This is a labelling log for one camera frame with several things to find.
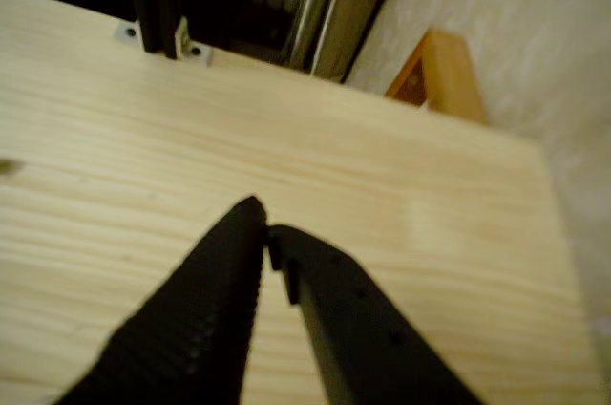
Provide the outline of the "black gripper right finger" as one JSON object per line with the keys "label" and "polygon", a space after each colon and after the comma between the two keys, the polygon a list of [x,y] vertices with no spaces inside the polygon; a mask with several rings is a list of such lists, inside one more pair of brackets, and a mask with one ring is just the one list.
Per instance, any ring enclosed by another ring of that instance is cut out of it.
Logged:
{"label": "black gripper right finger", "polygon": [[479,403],[348,254],[288,225],[270,226],[268,251],[301,310],[329,403]]}

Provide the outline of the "black ribbed gripper left finger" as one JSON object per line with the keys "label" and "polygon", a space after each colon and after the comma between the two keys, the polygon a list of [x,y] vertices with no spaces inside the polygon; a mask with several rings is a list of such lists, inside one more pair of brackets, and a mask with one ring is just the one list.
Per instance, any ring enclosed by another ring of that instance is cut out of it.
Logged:
{"label": "black ribbed gripper left finger", "polygon": [[59,403],[239,403],[264,246],[265,211],[250,196],[113,333]]}

